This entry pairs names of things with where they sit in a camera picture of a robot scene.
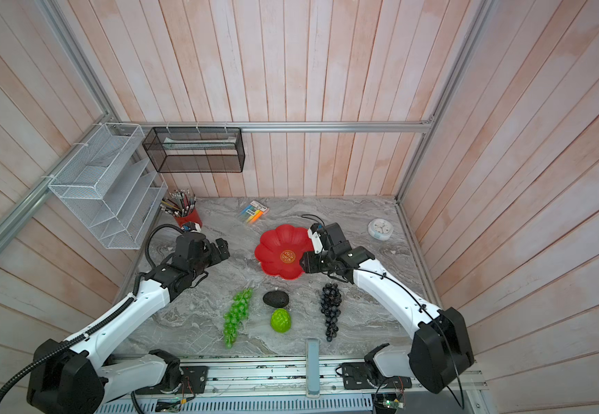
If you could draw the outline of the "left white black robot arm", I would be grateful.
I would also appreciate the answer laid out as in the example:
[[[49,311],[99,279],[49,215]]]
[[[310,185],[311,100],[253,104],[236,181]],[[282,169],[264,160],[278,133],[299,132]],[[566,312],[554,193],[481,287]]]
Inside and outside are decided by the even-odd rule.
[[[44,413],[94,413],[104,403],[146,387],[175,393],[184,374],[178,357],[155,349],[128,362],[107,364],[115,348],[146,319],[208,276],[207,269],[230,256],[227,241],[209,241],[200,232],[182,232],[175,251],[133,290],[82,331],[62,342],[38,347],[33,362],[0,389],[0,405],[9,391],[28,377],[27,402]]]

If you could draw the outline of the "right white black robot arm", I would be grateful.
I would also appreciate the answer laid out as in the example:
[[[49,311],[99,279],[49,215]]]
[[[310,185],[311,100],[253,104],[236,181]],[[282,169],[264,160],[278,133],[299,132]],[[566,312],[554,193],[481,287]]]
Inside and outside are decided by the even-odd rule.
[[[440,309],[403,285],[364,247],[353,248],[340,226],[313,224],[307,231],[313,249],[302,255],[306,274],[347,282],[375,298],[411,337],[405,347],[384,343],[364,357],[360,372],[375,386],[387,378],[415,378],[438,394],[474,362],[463,315]]]

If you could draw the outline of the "green grape bunch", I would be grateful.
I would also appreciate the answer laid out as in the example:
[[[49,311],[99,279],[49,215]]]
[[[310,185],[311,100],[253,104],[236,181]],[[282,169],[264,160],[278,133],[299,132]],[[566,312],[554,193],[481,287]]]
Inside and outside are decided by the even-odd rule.
[[[235,294],[232,305],[224,315],[224,343],[225,348],[232,348],[237,341],[240,325],[249,318],[249,303],[252,298],[252,289],[247,288]]]

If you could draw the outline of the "red flower-shaped fruit bowl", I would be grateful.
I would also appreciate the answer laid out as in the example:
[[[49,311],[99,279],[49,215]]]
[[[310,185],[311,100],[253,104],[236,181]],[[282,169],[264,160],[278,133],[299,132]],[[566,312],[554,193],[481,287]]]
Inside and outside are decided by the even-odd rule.
[[[312,250],[308,229],[282,224],[263,233],[255,257],[265,274],[294,280],[304,274],[300,264],[302,255]]]

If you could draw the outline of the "green textured fruit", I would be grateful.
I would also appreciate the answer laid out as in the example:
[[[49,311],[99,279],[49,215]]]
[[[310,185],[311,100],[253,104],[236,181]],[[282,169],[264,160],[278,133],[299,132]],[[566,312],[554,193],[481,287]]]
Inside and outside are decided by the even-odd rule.
[[[286,333],[292,328],[290,313],[283,308],[276,309],[270,318],[271,328],[278,333]]]

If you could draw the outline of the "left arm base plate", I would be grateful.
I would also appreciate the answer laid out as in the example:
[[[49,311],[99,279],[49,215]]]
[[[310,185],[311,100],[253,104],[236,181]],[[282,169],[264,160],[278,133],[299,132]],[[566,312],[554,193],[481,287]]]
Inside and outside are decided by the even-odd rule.
[[[205,392],[208,380],[208,366],[181,366],[182,375],[174,386],[157,385],[142,388],[138,394],[199,395]]]

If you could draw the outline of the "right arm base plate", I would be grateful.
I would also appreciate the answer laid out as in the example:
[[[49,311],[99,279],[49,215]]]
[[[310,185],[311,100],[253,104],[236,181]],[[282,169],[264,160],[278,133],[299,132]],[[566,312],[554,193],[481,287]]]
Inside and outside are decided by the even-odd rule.
[[[409,377],[384,377],[372,364],[367,362],[345,362],[335,369],[335,373],[343,380],[346,390],[363,390],[373,388],[394,387],[398,390],[410,389],[412,379]]]

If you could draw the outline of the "dark avocado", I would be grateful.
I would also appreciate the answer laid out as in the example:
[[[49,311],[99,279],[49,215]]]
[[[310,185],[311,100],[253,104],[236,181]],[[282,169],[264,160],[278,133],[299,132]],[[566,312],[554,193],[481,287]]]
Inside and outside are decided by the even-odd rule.
[[[270,291],[263,295],[263,303],[275,309],[285,308],[289,305],[289,295],[284,291]]]

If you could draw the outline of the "dark purple grape bunch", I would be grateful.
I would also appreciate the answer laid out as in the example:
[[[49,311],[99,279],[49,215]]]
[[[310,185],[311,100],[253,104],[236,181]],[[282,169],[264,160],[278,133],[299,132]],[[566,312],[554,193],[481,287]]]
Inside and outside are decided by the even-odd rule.
[[[320,310],[325,317],[325,337],[332,342],[338,333],[337,321],[341,314],[342,294],[336,283],[326,284],[320,296]]]

